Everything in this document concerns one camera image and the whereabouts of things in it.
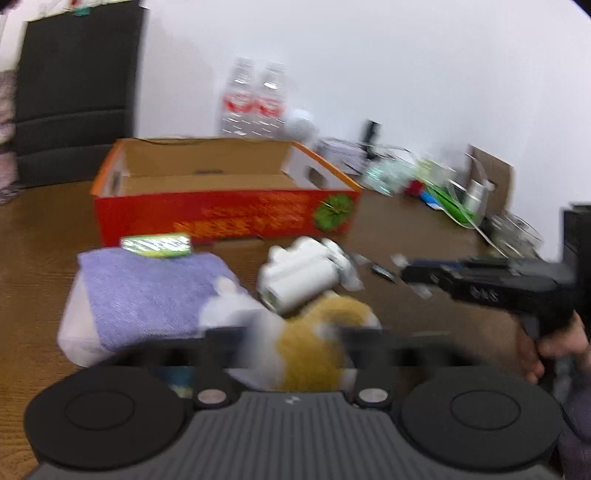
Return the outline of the purple sleeve forearm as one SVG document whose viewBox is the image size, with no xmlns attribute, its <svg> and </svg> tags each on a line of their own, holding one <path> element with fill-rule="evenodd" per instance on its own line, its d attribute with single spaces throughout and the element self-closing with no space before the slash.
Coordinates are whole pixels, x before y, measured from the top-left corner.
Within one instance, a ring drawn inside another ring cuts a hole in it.
<svg viewBox="0 0 591 480">
<path fill-rule="evenodd" d="M 574 363 L 574 378 L 564 403 L 567 426 L 559 439 L 565 479 L 590 478 L 590 348 L 560 348 L 556 358 Z"/>
</svg>

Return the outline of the person's right hand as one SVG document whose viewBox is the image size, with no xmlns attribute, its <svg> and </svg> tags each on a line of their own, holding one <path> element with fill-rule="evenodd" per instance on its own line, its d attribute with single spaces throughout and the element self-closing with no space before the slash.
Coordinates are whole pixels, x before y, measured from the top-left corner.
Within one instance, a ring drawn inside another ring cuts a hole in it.
<svg viewBox="0 0 591 480">
<path fill-rule="evenodd" d="M 537 384 L 545 372 L 543 358 L 558 360 L 572 356 L 580 370 L 590 372 L 590 343 L 585 326 L 577 313 L 573 314 L 566 329 L 538 341 L 519 328 L 516 334 L 516 352 L 522 374 L 532 384 Z"/>
</svg>

